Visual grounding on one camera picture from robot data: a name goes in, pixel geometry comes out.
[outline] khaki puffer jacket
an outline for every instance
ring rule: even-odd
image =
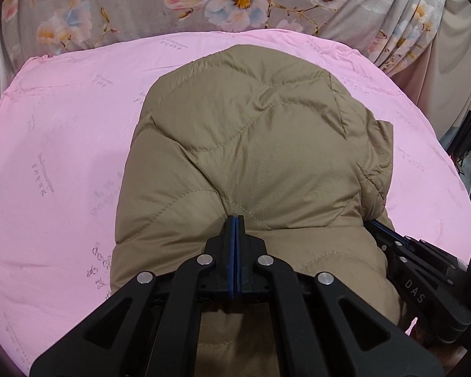
[[[161,77],[134,132],[116,217],[115,292],[176,270],[228,214],[296,271],[328,271],[394,323],[403,314],[363,220],[391,223],[392,126],[320,67],[239,45]],[[205,307],[197,376],[279,375],[265,306]]]

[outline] pink bed sheet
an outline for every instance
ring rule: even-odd
[[[345,45],[285,30],[209,32],[31,59],[0,102],[0,343],[26,374],[109,293],[116,204],[148,89],[235,44],[313,62],[393,123],[396,230],[468,262],[471,204],[451,160],[417,107]]]

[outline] gray fabric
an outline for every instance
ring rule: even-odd
[[[446,0],[440,30],[425,52],[393,81],[441,139],[471,110],[471,4]]]
[[[56,55],[182,31],[285,28],[340,41],[389,75],[434,38],[445,0],[6,0],[5,44],[17,71]]]

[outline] floral fabric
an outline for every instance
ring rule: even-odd
[[[359,50],[388,75],[436,36],[445,0],[5,0],[3,35],[17,71],[57,55],[182,31],[282,28]]]

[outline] metal screw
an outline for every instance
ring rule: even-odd
[[[464,272],[468,270],[468,264],[466,264],[464,261],[461,261],[460,259],[458,259],[457,262],[458,262],[458,267],[462,269]]]
[[[270,266],[274,263],[274,258],[269,255],[261,255],[258,257],[258,263],[263,266]]]
[[[333,281],[335,280],[335,278],[329,272],[321,272],[317,276],[317,280],[319,281],[319,283],[322,283],[323,285],[331,285]]]
[[[197,263],[199,265],[209,265],[213,262],[213,257],[209,254],[202,254],[197,257]]]
[[[153,278],[154,276],[150,272],[144,271],[138,274],[138,276],[136,277],[136,280],[139,283],[149,283],[152,281]]]

